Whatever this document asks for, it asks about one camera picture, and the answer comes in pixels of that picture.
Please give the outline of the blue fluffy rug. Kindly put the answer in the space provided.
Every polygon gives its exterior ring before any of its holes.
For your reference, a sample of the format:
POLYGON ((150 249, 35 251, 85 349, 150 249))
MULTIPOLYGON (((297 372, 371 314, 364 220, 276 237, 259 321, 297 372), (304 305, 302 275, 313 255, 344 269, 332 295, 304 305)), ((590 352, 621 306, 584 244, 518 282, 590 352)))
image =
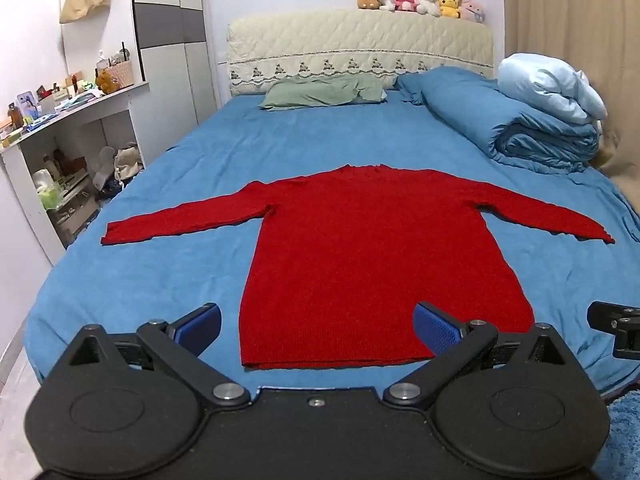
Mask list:
POLYGON ((632 390, 608 406, 611 428, 594 469, 601 479, 640 479, 639 391, 632 390))

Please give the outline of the green pillow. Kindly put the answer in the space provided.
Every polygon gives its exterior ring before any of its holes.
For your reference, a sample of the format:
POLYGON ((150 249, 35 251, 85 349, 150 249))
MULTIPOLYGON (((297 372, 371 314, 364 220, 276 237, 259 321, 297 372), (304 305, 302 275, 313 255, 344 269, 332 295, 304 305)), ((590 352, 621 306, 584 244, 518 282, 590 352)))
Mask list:
POLYGON ((288 78, 274 84, 260 103, 262 110, 292 110, 386 100, 381 79, 367 74, 288 78))

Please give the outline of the brown bottle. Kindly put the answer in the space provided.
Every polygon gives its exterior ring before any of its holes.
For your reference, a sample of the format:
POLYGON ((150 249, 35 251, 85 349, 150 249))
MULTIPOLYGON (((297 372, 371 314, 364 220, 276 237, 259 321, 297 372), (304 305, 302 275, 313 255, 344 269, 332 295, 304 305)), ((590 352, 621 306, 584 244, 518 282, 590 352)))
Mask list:
POLYGON ((8 107, 8 116, 11 118, 12 126, 14 129, 22 128, 24 125, 23 116, 20 109, 14 104, 10 103, 8 107))

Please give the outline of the small brown teddy bear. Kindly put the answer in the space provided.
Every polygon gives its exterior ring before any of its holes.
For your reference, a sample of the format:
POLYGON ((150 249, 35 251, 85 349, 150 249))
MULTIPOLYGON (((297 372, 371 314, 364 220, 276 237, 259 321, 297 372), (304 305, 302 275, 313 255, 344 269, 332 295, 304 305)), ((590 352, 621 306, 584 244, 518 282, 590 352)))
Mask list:
POLYGON ((108 70, 98 70, 96 72, 96 88, 108 96, 120 89, 120 83, 108 70))

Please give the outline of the grey white wardrobe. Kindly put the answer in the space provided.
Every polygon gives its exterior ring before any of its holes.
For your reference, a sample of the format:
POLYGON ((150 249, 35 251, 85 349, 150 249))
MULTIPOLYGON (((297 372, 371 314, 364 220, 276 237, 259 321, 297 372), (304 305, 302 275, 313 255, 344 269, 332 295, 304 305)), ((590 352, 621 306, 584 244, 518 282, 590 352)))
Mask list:
POLYGON ((205 0, 132 0, 145 89, 130 105, 149 165, 217 110, 205 0))

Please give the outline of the beige curtain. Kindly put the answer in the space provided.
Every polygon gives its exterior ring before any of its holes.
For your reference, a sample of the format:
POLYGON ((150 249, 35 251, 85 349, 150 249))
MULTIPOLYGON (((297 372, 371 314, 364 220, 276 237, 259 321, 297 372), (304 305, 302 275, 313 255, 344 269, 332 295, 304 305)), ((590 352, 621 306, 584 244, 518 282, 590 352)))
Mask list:
POLYGON ((506 53, 583 70, 608 118, 592 164, 639 206, 639 0, 504 0, 506 53))

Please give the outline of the cream quilted headboard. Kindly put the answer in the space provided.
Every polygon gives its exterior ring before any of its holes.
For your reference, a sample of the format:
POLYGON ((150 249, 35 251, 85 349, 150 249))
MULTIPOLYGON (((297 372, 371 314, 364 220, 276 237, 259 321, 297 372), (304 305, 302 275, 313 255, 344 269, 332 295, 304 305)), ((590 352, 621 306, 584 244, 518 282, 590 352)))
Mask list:
POLYGON ((457 66, 494 76, 494 37, 483 24, 411 12, 323 10, 239 18, 228 28, 232 96, 292 77, 403 74, 457 66))

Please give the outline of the white bear plush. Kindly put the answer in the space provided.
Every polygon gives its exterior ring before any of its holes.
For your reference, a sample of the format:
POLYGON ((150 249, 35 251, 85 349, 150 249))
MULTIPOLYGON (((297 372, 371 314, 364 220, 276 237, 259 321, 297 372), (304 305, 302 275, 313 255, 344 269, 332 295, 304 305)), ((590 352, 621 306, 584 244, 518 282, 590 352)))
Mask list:
POLYGON ((416 0, 414 3, 416 4, 416 12, 419 14, 440 17, 438 0, 416 0))

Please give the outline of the pale pink plush toy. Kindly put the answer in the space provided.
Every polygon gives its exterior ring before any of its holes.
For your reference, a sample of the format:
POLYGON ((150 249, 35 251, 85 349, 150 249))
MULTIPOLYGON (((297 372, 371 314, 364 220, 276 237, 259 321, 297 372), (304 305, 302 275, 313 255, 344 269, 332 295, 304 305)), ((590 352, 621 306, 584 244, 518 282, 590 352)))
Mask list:
POLYGON ((462 0, 459 6, 460 18, 465 21, 483 24, 485 21, 485 11, 483 7, 474 0, 462 0))

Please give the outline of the white shelf desk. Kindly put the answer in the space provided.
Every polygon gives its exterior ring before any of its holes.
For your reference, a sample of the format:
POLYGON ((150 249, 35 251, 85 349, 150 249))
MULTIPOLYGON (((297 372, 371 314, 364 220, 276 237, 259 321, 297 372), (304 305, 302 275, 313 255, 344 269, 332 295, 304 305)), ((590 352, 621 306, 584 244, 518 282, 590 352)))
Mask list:
POLYGON ((64 256, 66 246, 41 203, 32 175, 44 167, 48 158, 58 162, 64 170, 81 169, 84 172, 81 181, 86 182, 94 175, 94 166, 102 148, 114 143, 114 138, 106 133, 107 126, 122 126, 128 140, 137 139, 131 107, 135 98, 148 91, 146 82, 138 82, 93 99, 58 114, 2 148, 1 163, 12 191, 32 234, 52 266, 64 256))

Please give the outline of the blue photo card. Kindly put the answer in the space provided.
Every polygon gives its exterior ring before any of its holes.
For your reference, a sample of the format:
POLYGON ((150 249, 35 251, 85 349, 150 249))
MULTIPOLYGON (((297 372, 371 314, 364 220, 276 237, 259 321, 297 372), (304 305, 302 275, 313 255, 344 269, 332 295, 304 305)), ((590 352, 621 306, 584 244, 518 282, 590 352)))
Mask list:
POLYGON ((40 115, 38 101, 31 91, 20 93, 16 97, 16 105, 20 109, 24 119, 36 120, 40 115))

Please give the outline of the woven basket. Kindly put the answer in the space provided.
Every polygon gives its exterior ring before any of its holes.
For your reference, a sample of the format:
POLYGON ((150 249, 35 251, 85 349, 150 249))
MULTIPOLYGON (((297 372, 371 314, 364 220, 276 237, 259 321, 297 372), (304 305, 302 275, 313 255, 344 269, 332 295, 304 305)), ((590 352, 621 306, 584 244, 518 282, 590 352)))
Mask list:
POLYGON ((132 86, 136 81, 134 80, 134 69, 130 61, 120 62, 112 65, 107 69, 111 75, 114 83, 118 85, 119 89, 132 86))

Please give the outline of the red knit sweater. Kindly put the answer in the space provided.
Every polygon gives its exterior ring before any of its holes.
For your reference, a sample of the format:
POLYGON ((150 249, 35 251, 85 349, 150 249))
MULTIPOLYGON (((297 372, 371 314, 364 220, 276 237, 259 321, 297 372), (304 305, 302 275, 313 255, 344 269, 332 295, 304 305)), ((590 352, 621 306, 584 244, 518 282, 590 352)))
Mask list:
POLYGON ((435 170, 345 166, 250 182, 230 195, 110 223, 107 245, 260 221, 240 303, 242 364, 325 368, 405 364, 433 353, 413 331, 428 302, 505 332, 534 322, 484 213, 581 240, 598 222, 506 188, 435 170))

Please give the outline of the blue bed sheet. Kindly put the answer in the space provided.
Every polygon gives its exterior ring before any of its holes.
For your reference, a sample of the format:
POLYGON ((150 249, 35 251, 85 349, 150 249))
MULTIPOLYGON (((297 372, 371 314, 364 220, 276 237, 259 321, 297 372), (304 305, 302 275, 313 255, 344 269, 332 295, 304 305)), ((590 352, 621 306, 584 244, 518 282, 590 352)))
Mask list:
POLYGON ((421 301, 563 337, 596 387, 639 377, 592 330, 639 302, 639 218, 603 174, 487 157, 426 103, 268 112, 238 96, 132 180, 67 249, 29 313, 47 376, 82 326, 129 333, 213 302, 203 360, 262 386, 384 388, 430 356, 421 301))

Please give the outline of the yellow plush toy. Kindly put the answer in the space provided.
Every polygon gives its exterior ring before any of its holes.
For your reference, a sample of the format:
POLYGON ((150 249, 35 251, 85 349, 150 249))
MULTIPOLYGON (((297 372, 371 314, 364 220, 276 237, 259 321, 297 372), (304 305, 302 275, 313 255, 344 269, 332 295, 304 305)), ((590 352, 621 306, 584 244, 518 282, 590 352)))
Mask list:
POLYGON ((446 18, 460 18, 462 0, 437 0, 439 13, 446 18))

